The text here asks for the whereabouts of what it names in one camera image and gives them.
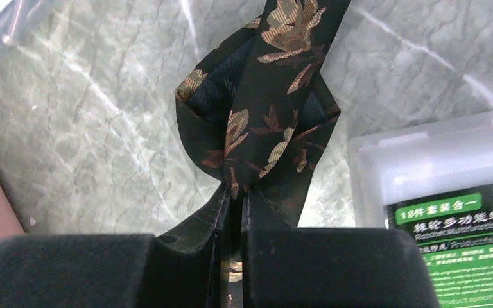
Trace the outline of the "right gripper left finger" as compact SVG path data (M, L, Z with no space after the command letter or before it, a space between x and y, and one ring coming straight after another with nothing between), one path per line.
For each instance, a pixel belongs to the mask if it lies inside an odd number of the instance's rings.
M0 241L0 307L221 307L229 193L165 234L22 235Z

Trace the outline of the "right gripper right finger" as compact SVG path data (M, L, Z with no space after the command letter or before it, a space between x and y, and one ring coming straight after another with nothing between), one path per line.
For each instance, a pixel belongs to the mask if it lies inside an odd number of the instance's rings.
M296 228L243 201L245 307L438 307L415 241L384 228Z

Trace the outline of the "black gold patterned tie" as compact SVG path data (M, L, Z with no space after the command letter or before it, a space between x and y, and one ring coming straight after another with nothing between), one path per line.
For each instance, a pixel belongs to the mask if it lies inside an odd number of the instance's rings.
M267 1L176 88L182 145L220 182L209 201L158 237L152 307L219 307L248 211L295 228L340 108L320 69L348 1Z

